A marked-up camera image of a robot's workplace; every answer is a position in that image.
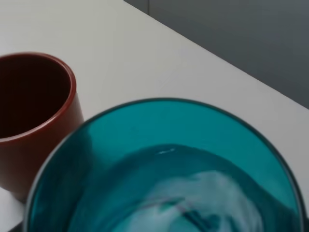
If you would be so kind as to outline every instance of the red cup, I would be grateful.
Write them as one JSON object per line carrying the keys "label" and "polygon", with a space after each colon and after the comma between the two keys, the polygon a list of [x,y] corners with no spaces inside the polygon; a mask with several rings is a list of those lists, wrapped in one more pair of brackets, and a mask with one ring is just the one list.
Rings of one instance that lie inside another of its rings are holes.
{"label": "red cup", "polygon": [[83,123],[72,70],[56,57],[0,57],[0,187],[25,202],[55,146]]}

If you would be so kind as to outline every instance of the glass rim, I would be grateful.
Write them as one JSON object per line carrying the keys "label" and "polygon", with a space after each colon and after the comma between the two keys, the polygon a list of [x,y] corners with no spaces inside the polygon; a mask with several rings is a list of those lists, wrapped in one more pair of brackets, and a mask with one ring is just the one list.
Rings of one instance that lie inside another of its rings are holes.
{"label": "glass rim", "polygon": [[291,168],[289,167],[289,165],[287,164],[287,162],[285,161],[285,159],[283,158],[283,156],[281,155],[281,153],[275,148],[275,146],[262,134],[260,133],[257,129],[255,129],[253,126],[251,126],[249,123],[247,123],[246,121],[242,120],[241,118],[235,116],[232,113],[229,113],[226,110],[223,110],[219,107],[207,104],[207,103],[203,103],[200,101],[195,101],[195,100],[189,100],[189,99],[183,99],[183,98],[147,98],[147,99],[141,99],[141,100],[135,100],[135,101],[129,101],[126,103],[122,103],[119,104],[117,106],[108,108],[104,111],[102,111],[99,114],[94,115],[93,117],[91,117],[90,119],[86,120],[79,128],[77,128],[76,130],[74,130],[73,132],[71,132],[68,136],[66,136],[55,148],[54,150],[49,154],[49,156],[47,157],[47,159],[45,160],[45,162],[43,163],[43,165],[41,166],[41,168],[39,169],[29,192],[28,195],[28,199],[27,199],[27,203],[26,203],[26,207],[25,207],[25,219],[23,221],[23,231],[24,232],[28,232],[28,225],[29,225],[29,220],[30,220],[30,213],[32,212],[32,208],[33,208],[33,200],[34,197],[36,196],[37,193],[37,186],[40,183],[41,180],[41,176],[44,175],[44,171],[46,170],[46,167],[48,166],[48,163],[50,162],[50,160],[57,154],[58,149],[68,140],[70,139],[71,136],[73,136],[75,133],[78,133],[80,130],[82,130],[83,128],[87,127],[89,124],[91,124],[92,122],[96,121],[97,119],[104,117],[105,115],[117,111],[119,109],[125,108],[125,107],[129,107],[132,105],[137,105],[137,104],[141,104],[141,103],[147,103],[147,102],[182,102],[182,103],[189,103],[189,104],[195,104],[195,105],[199,105],[199,106],[203,106],[209,109],[212,109],[214,111],[217,111],[223,115],[228,116],[229,118],[237,121],[239,124],[241,124],[242,126],[244,126],[245,128],[247,128],[249,131],[251,131],[258,139],[260,139],[266,146],[267,148],[271,151],[271,153],[277,158],[278,162],[280,163],[281,167],[283,168],[286,176],[289,179],[289,182],[292,186],[293,189],[293,193],[295,196],[295,200],[297,203],[297,208],[298,208],[298,214],[300,217],[300,232],[305,232],[305,228],[306,228],[306,220],[307,220],[307,213],[306,213],[306,209],[305,209],[305,202],[303,200],[301,191],[300,191],[300,187],[296,181],[296,178],[294,177],[294,174],[291,170]]}

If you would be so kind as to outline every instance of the glass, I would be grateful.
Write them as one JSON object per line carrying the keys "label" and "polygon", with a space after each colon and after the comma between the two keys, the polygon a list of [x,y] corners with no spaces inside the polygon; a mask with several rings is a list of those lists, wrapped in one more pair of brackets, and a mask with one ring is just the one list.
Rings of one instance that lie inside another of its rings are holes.
{"label": "glass", "polygon": [[32,188],[29,232],[303,232],[296,181],[259,132],[181,99],[123,104],[84,123]]}

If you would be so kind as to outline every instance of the table surface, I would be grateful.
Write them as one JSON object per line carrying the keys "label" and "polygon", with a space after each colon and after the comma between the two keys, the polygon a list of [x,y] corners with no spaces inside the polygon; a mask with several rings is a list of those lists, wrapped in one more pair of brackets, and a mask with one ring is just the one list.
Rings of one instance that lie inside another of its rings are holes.
{"label": "table surface", "polygon": [[[117,104],[179,97],[213,104],[264,134],[309,209],[309,110],[122,0],[1,0],[0,55],[49,53],[76,74],[85,119]],[[0,232],[23,205],[0,189]]]}

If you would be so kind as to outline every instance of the cup rim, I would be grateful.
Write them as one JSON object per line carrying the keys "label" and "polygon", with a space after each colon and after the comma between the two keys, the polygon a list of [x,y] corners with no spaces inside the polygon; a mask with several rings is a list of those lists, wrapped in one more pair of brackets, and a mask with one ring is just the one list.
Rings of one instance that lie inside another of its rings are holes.
{"label": "cup rim", "polygon": [[16,58],[16,57],[38,57],[38,58],[43,58],[46,59],[50,62],[53,62],[57,64],[60,68],[62,68],[63,71],[66,72],[66,74],[69,77],[70,81],[70,92],[69,95],[66,99],[66,101],[63,103],[63,105],[60,107],[60,109],[53,115],[51,116],[47,121],[44,123],[38,125],[37,127],[34,127],[24,133],[10,136],[10,137],[5,137],[5,138],[0,138],[0,145],[1,144],[7,144],[7,143],[12,143],[12,142],[17,142],[22,139],[27,138],[30,135],[37,134],[41,131],[46,130],[49,128],[55,121],[57,121],[69,108],[69,106],[72,104],[75,94],[76,94],[76,79],[75,75],[72,71],[72,69],[62,60],[60,60],[57,57],[54,57],[52,55],[46,54],[46,53],[40,53],[40,52],[20,52],[20,53],[12,53],[8,55],[4,55],[0,57],[0,62],[9,58]]}
{"label": "cup rim", "polygon": [[140,104],[140,103],[147,103],[147,102],[159,102],[159,101],[173,101],[173,102],[182,102],[182,103],[190,103],[190,104],[196,104],[196,105],[200,105],[203,107],[207,107],[210,109],[213,109],[217,112],[220,112],[228,117],[230,117],[231,119],[237,121],[238,123],[240,123],[242,126],[244,126],[245,128],[247,128],[248,130],[250,130],[253,134],[255,134],[268,148],[269,150],[272,151],[272,154],[277,158],[278,162],[281,164],[283,171],[285,172],[287,178],[289,179],[289,182],[291,184],[291,187],[293,189],[294,195],[295,195],[295,200],[296,200],[296,204],[298,206],[298,214],[300,217],[300,231],[299,232],[305,232],[306,228],[307,228],[307,213],[306,213],[306,209],[305,209],[305,202],[304,199],[302,197],[301,191],[300,191],[300,187],[296,181],[296,178],[291,170],[291,168],[289,167],[289,165],[287,164],[287,162],[285,161],[285,159],[283,158],[283,156],[281,155],[281,153],[275,148],[275,146],[264,136],[262,135],[258,130],[256,130],[253,126],[251,126],[250,124],[248,124],[246,121],[242,120],[241,118],[233,115],[232,113],[229,113],[226,110],[223,110],[221,108],[218,108],[216,106],[207,104],[207,103],[203,103],[200,101],[195,101],[195,100],[189,100],[189,99],[182,99],[182,98],[148,98],[148,99],[142,99],[142,100],[135,100],[135,101],[130,101],[130,102],[126,102],[117,106],[114,106],[112,108],[109,108],[107,110],[104,110],[103,112],[93,116],[92,118],[88,119],[84,124],[82,124],[79,128],[77,128],[76,130],[74,130],[72,133],[70,133],[67,137],[65,137],[57,146],[56,148],[50,153],[50,155],[47,157],[47,159],[45,160],[45,162],[43,163],[43,165],[41,166],[40,170],[38,171],[29,195],[28,195],[28,199],[27,199],[27,203],[26,203],[26,207],[25,207],[25,219],[23,221],[23,231],[24,232],[28,232],[28,225],[29,225],[29,220],[30,220],[30,213],[32,212],[32,208],[33,208],[33,200],[34,197],[37,193],[37,185],[40,182],[41,177],[44,175],[44,171],[46,169],[46,167],[48,166],[48,163],[51,161],[51,159],[55,156],[55,154],[57,153],[58,149],[75,133],[77,133],[78,131],[80,131],[82,128],[86,127],[87,125],[89,125],[90,123],[96,121],[97,119],[122,108],[131,106],[131,105],[136,105],[136,104]]}

